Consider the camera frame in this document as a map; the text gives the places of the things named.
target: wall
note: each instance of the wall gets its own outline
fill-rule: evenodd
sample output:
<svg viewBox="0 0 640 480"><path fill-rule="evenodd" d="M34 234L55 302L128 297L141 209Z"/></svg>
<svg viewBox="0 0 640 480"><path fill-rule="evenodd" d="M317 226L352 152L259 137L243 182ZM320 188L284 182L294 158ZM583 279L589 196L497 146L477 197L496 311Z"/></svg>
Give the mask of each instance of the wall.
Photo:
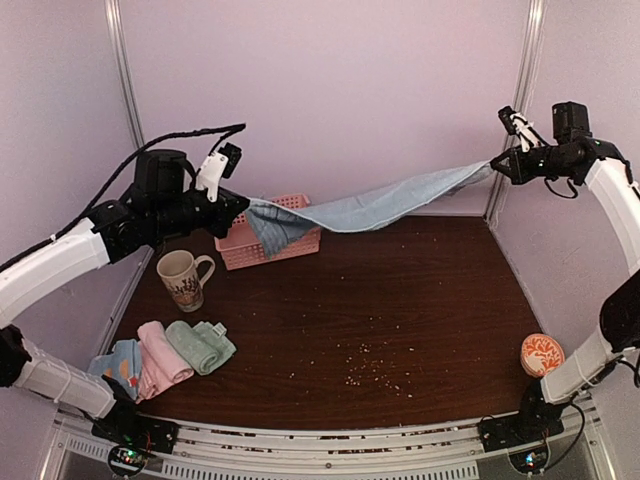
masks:
<svg viewBox="0 0 640 480"><path fill-rule="evenodd" d="M124 2L142 125L247 122L227 183L318 203L490 159L511 103L528 2ZM176 143L199 163L211 140ZM480 215L491 183L429 211Z"/></svg>
<svg viewBox="0 0 640 480"><path fill-rule="evenodd" d="M551 106L567 100L584 103L594 136L614 142L640 174L640 4L549 3L528 118L551 140ZM593 331L602 302L628 278L616 236L584 188L575 201L552 196L542 182L510 188L496 237L540 324L568 352ZM622 478L640 478L640 392L633 388L630 372L616 371L597 389L595 400Z"/></svg>
<svg viewBox="0 0 640 480"><path fill-rule="evenodd" d="M133 149L104 2L0 2L0 262L75 216ZM126 172L112 193L130 181ZM86 368L139 257L93 272L16 324L42 348ZM55 409L0 389L2 478L34 478Z"/></svg>

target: green towel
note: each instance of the green towel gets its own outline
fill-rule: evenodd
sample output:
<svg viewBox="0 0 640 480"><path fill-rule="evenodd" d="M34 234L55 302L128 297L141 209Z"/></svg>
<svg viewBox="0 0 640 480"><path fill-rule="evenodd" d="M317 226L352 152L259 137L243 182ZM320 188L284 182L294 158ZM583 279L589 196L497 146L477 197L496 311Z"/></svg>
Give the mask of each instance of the green towel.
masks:
<svg viewBox="0 0 640 480"><path fill-rule="evenodd" d="M214 327L201 322L191 328L181 320L173 322L166 330L171 346L199 375L209 375L235 353L236 347L225 333L226 329L220 323Z"/></svg>

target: dark wooden table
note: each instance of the dark wooden table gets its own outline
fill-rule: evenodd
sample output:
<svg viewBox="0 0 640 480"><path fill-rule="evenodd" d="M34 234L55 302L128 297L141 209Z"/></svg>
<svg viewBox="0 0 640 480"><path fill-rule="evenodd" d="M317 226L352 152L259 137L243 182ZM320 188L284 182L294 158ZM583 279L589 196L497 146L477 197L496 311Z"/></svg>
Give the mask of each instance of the dark wooden table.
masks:
<svg viewBox="0 0 640 480"><path fill-rule="evenodd" d="M203 232L170 249L215 254ZM222 322L236 355L143 412L287 429L429 424L516 410L519 347L539 327L480 218L408 217L358 235L323 232L320 253L225 271L182 314L144 273L116 334L150 320Z"/></svg>

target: pink towel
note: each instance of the pink towel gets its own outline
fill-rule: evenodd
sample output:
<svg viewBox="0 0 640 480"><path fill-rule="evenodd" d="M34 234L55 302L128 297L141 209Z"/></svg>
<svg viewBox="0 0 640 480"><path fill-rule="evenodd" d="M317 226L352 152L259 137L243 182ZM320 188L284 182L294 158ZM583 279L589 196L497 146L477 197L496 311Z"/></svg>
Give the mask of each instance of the pink towel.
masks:
<svg viewBox="0 0 640 480"><path fill-rule="evenodd" d="M138 328L142 374L137 403L160 395L193 375L193 369L168 342L160 322Z"/></svg>

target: cloth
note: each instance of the cloth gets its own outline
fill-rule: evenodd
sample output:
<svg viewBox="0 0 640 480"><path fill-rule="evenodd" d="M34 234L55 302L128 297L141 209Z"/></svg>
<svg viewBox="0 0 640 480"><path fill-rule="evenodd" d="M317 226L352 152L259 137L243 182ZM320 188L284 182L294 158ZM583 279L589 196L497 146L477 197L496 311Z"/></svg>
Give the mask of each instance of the cloth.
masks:
<svg viewBox="0 0 640 480"><path fill-rule="evenodd" d="M101 377L106 375L116 380L132 400L138 398L142 358L135 340L116 342L109 355L100 355L91 360L89 373Z"/></svg>
<svg viewBox="0 0 640 480"><path fill-rule="evenodd" d="M160 395L193 375L193 369L176 353L160 322L138 328L142 375L138 403Z"/></svg>
<svg viewBox="0 0 640 480"><path fill-rule="evenodd" d="M225 333L226 329L221 323L214 327L210 323L200 322L191 328L179 320L167 328L167 339L199 375L209 375L236 351Z"/></svg>
<svg viewBox="0 0 640 480"><path fill-rule="evenodd" d="M362 195L299 210L252 198L245 213L265 254L271 257L315 227L337 233L386 227L416 208L480 182L491 173L488 162L479 162L418 175Z"/></svg>

